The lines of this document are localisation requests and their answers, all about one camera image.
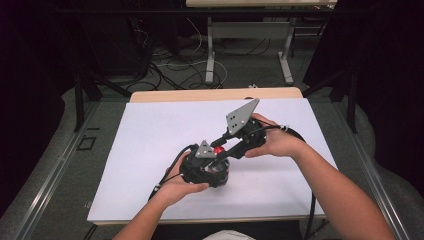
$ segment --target person's left hand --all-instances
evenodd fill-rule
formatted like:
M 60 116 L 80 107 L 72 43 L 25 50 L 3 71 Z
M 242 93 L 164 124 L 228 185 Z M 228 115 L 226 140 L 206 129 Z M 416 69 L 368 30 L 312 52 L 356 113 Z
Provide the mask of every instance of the person's left hand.
M 180 172 L 181 162 L 188 154 L 189 152 L 185 152 L 183 155 L 181 155 L 174 168 L 168 174 L 167 179 Z M 170 206 L 183 199 L 186 195 L 190 193 L 201 192 L 207 189 L 208 187 L 208 183 L 187 183 L 181 176 L 176 176 L 170 179 L 169 181 L 165 182 L 159 189 L 159 191 L 156 193 L 156 195 L 152 198 L 152 200 L 161 200 L 164 202 L 164 204 Z

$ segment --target hand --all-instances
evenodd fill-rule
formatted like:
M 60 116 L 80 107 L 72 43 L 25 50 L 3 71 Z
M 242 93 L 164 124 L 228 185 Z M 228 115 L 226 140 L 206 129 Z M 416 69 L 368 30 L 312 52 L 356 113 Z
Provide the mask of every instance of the hand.
M 167 179 L 180 173 L 181 162 L 188 154 L 189 152 L 185 152 L 183 155 L 181 155 L 174 168 L 168 174 Z M 201 192 L 208 187 L 208 183 L 187 183 L 181 176 L 176 176 L 165 182 L 156 195 L 152 198 L 152 200 L 161 200 L 166 206 L 170 206 L 183 199 L 186 195 L 190 193 Z
M 259 120 L 263 127 L 279 125 L 258 113 L 253 113 L 252 118 Z M 299 151 L 301 151 L 304 145 L 305 143 L 302 140 L 285 133 L 280 129 L 268 129 L 266 130 L 265 144 L 247 151 L 245 153 L 245 157 L 252 158 L 267 154 L 277 157 L 294 157 Z

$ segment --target red component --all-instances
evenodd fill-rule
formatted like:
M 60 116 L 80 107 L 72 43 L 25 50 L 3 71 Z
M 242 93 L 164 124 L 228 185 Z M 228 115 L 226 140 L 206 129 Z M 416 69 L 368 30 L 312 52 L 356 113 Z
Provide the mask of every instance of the red component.
M 213 149 L 213 152 L 216 153 L 216 154 L 218 154 L 222 151 L 225 151 L 225 149 L 222 146 L 217 146 Z

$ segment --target desk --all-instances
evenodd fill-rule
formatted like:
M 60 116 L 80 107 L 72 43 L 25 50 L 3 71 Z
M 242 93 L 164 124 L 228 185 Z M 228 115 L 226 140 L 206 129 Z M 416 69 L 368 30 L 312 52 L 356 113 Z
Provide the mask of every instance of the desk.
M 188 7 L 215 8 L 215 7 L 292 7 L 292 6 L 317 6 L 335 5 L 337 0 L 187 0 Z M 206 67 L 206 83 L 213 82 L 215 52 L 213 50 L 214 38 L 273 38 L 285 39 L 282 52 L 278 53 L 284 81 L 287 85 L 294 84 L 287 56 L 294 34 L 296 18 L 289 22 L 212 22 L 208 18 L 208 63 Z
M 247 103 L 246 97 L 260 98 L 256 112 L 290 125 L 336 167 L 309 102 L 297 88 L 138 92 L 126 106 L 88 221 L 130 221 L 178 152 L 220 137 L 226 131 L 225 115 Z M 238 142 L 232 140 L 224 147 Z M 273 156 L 229 160 L 225 186 L 185 197 L 160 222 L 308 217 L 311 191 L 294 161 Z M 324 216 L 319 205 L 315 214 Z

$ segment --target forearm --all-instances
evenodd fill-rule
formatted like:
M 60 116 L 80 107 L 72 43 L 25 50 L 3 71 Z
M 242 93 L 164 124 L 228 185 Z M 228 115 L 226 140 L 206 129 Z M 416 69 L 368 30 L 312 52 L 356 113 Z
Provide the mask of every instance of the forearm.
M 365 192 L 314 149 L 305 144 L 294 160 L 343 239 L 394 239 L 381 211 Z
M 134 217 L 134 219 L 115 236 L 120 239 L 151 239 L 156 226 L 167 205 L 160 199 L 152 198 Z

